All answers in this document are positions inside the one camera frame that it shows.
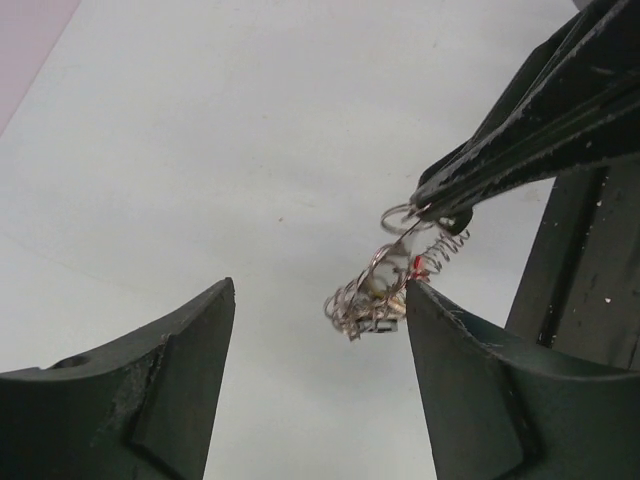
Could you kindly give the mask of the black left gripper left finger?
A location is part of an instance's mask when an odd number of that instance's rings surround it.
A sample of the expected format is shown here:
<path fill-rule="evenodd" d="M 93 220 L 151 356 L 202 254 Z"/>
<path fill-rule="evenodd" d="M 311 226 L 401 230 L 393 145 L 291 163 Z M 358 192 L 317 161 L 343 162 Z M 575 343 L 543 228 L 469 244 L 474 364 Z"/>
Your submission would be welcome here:
<path fill-rule="evenodd" d="M 5 479 L 200 479 L 235 314 L 231 279 L 53 366 L 1 376 Z"/>

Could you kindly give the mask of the metal key organizer with rings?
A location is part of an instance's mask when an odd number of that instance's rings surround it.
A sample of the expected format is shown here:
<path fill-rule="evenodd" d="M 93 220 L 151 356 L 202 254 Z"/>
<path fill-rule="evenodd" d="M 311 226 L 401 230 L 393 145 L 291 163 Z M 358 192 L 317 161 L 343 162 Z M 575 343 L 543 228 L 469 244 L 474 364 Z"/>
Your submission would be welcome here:
<path fill-rule="evenodd" d="M 395 332 L 406 319 L 407 284 L 417 255 L 424 258 L 430 281 L 469 240 L 471 209 L 429 222 L 420 213 L 408 203 L 387 209 L 380 227 L 396 239 L 376 250 L 358 276 L 325 300 L 326 318 L 351 341 L 367 333 Z"/>

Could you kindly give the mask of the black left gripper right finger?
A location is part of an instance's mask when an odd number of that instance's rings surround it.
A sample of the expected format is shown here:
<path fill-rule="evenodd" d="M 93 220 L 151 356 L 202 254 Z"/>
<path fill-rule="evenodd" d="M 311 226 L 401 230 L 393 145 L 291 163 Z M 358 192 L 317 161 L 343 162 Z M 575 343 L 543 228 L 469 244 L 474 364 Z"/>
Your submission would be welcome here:
<path fill-rule="evenodd" d="M 440 479 L 635 479 L 639 376 L 536 345 L 419 283 L 407 321 Z"/>

